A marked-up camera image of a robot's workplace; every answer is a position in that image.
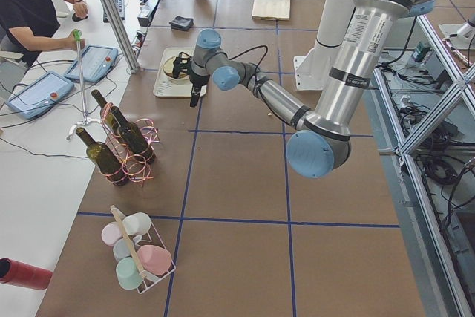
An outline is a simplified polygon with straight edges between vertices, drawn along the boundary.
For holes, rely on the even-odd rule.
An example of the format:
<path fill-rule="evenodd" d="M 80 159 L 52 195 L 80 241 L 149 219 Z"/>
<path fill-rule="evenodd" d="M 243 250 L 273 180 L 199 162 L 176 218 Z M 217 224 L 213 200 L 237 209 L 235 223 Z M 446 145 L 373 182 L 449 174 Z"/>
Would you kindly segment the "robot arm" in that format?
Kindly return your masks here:
<path fill-rule="evenodd" d="M 432 11 L 435 0 L 326 0 L 314 48 L 311 73 L 323 91 L 309 108 L 262 74 L 256 64 L 237 62 L 221 47 L 220 34 L 200 31 L 189 59 L 174 60 L 174 74 L 191 81 L 191 106 L 209 82 L 228 91 L 238 85 L 261 99 L 282 122 L 293 127 L 287 159 L 300 175 L 323 177 L 346 162 L 351 152 L 349 124 L 393 25 L 401 18 Z"/>

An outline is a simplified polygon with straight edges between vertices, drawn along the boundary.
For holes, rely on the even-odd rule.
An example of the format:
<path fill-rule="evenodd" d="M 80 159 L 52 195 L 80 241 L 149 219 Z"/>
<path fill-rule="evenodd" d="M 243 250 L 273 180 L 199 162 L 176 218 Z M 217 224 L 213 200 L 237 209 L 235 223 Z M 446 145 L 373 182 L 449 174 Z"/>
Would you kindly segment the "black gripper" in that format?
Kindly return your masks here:
<path fill-rule="evenodd" d="M 193 68 L 193 57 L 185 52 L 180 51 L 177 56 L 183 54 L 185 56 L 190 56 L 191 60 L 189 62 L 189 72 L 188 77 L 191 84 L 194 86 L 191 90 L 191 99 L 190 99 L 190 106 L 195 108 L 199 102 L 200 95 L 201 95 L 201 87 L 208 85 L 209 82 L 209 75 L 202 75 L 198 73 L 197 69 Z"/>

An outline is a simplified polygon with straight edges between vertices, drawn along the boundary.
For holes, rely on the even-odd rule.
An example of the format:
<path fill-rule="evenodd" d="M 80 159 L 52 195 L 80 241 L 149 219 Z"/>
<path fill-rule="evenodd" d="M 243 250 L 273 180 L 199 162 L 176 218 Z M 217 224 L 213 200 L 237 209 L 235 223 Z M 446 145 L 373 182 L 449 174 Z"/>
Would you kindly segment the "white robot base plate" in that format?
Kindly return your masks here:
<path fill-rule="evenodd" d="M 295 85 L 298 91 L 321 91 L 324 89 L 328 58 L 308 53 L 295 56 Z"/>

